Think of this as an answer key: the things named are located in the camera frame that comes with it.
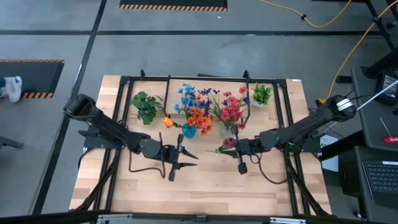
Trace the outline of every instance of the white pot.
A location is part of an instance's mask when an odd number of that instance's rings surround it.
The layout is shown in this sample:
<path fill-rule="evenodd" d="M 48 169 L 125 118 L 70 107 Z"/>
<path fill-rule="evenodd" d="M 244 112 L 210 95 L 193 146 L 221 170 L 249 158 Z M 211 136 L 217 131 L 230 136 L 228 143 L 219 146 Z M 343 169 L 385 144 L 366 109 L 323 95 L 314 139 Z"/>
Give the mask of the white pot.
<path fill-rule="evenodd" d="M 255 100 L 253 100 L 253 101 L 251 102 L 251 104 L 252 104 L 253 106 L 255 106 L 255 107 L 258 107 L 258 108 L 262 108 L 262 107 L 264 106 L 263 103 L 259 103 L 259 102 L 255 101 Z"/>

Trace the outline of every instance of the green plant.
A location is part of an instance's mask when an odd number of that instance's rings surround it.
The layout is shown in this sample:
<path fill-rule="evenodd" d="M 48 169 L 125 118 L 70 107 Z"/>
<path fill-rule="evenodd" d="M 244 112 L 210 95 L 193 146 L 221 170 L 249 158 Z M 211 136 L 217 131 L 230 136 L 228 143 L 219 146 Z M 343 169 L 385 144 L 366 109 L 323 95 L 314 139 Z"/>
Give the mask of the green plant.
<path fill-rule="evenodd" d="M 142 119 L 144 125 L 148 125 L 153 122 L 157 109 L 161 107 L 161 104 L 156 101 L 153 96 L 148 96 L 144 91 L 139 92 L 135 95 L 130 104 L 134 105 L 138 109 L 138 120 Z"/>
<path fill-rule="evenodd" d="M 254 94 L 253 94 L 253 99 L 258 102 L 262 103 L 264 105 L 268 105 L 268 99 L 272 96 L 272 88 L 267 87 L 265 84 L 258 85 L 256 83 L 256 87 L 253 89 Z"/>

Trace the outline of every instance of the yellow black striped tape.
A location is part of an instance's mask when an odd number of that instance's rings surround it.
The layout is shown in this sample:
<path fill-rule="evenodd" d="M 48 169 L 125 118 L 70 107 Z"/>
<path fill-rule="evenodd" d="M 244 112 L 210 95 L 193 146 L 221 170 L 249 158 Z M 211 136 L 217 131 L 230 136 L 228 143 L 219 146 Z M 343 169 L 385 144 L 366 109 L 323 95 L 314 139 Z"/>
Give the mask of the yellow black striped tape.
<path fill-rule="evenodd" d="M 184 11 L 213 11 L 226 12 L 228 8 L 225 7 L 209 7 L 209 6 L 157 6 L 157 5 L 142 5 L 142 4 L 123 4 L 121 9 L 156 9 L 156 10 L 184 10 Z"/>
<path fill-rule="evenodd" d="M 64 60 L 51 60 L 51 59 L 0 59 L 0 62 L 60 62 L 60 63 L 65 63 Z"/>
<path fill-rule="evenodd" d="M 22 98 L 25 99 L 48 99 L 51 98 L 54 93 L 24 93 Z"/>

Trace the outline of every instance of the blue vase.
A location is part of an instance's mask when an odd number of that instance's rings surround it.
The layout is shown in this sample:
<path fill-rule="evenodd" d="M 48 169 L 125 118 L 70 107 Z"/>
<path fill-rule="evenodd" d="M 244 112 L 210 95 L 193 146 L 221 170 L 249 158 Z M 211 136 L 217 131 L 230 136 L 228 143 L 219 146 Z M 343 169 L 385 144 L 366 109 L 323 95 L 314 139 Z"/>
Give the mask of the blue vase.
<path fill-rule="evenodd" d="M 182 126 L 182 133 L 186 138 L 193 138 L 197 132 L 197 127 L 195 125 L 189 126 L 188 123 Z"/>

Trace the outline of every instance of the yellow cable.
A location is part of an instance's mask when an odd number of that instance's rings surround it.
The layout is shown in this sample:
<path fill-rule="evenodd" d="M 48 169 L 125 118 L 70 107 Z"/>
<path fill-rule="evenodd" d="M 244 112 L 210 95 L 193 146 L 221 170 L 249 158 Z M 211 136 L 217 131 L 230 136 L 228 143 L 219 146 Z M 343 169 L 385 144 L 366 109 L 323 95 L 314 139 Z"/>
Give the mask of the yellow cable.
<path fill-rule="evenodd" d="M 387 8 L 385 8 L 385 10 L 383 10 L 380 15 L 377 17 L 380 19 L 380 17 L 387 12 L 387 10 L 389 10 L 393 5 L 397 4 L 398 0 L 394 1 L 393 3 L 391 3 Z M 329 94 L 328 97 L 326 97 L 325 99 L 318 99 L 320 103 L 324 104 L 326 102 L 327 99 L 329 99 L 329 97 L 331 96 L 331 91 L 333 90 L 333 86 L 335 85 L 337 76 L 340 74 L 341 70 L 343 69 L 344 65 L 346 65 L 347 60 L 351 57 L 351 55 L 354 53 L 354 51 L 356 50 L 356 48 L 360 45 L 360 43 L 363 41 L 363 39 L 365 38 L 365 36 L 369 33 L 369 31 L 374 27 L 376 23 L 373 22 L 372 25 L 368 28 L 368 30 L 363 34 L 363 36 L 361 37 L 361 39 L 358 41 L 358 43 L 354 46 L 354 48 L 351 50 L 351 52 L 347 55 L 346 59 L 344 60 L 343 64 L 341 64 L 339 70 L 337 71 L 333 82 L 331 83 L 330 89 L 329 89 Z"/>
<path fill-rule="evenodd" d="M 301 12 L 298 12 L 297 10 L 292 9 L 292 8 L 290 8 L 290 7 L 281 6 L 281 5 L 274 4 L 274 3 L 271 3 L 271 2 L 268 2 L 268 1 L 265 1 L 265 0 L 260 0 L 260 1 L 261 1 L 261 2 L 264 2 L 264 3 L 267 3 L 267 4 L 271 5 L 271 6 L 276 6 L 276 7 L 282 8 L 282 9 L 287 9 L 287 10 L 293 11 L 293 12 L 295 12 L 296 14 L 298 14 L 298 15 L 300 15 L 300 16 L 303 16 L 303 14 L 302 14 Z M 341 13 L 343 13 L 343 12 L 346 10 L 346 8 L 347 8 L 348 5 L 351 3 L 351 1 L 352 1 L 352 0 L 349 0 L 349 1 L 347 2 L 346 6 L 344 6 L 344 8 L 337 14 L 337 16 L 335 16 L 331 21 L 327 22 L 326 24 L 323 24 L 322 26 L 314 25 L 314 24 L 313 24 L 312 22 L 310 22 L 306 17 L 305 17 L 304 19 L 305 19 L 311 26 L 313 26 L 313 27 L 315 27 L 315 28 L 326 27 L 326 26 L 330 25 L 332 22 L 334 22 L 334 21 L 337 19 L 337 17 L 339 17 L 339 16 L 341 15 Z"/>

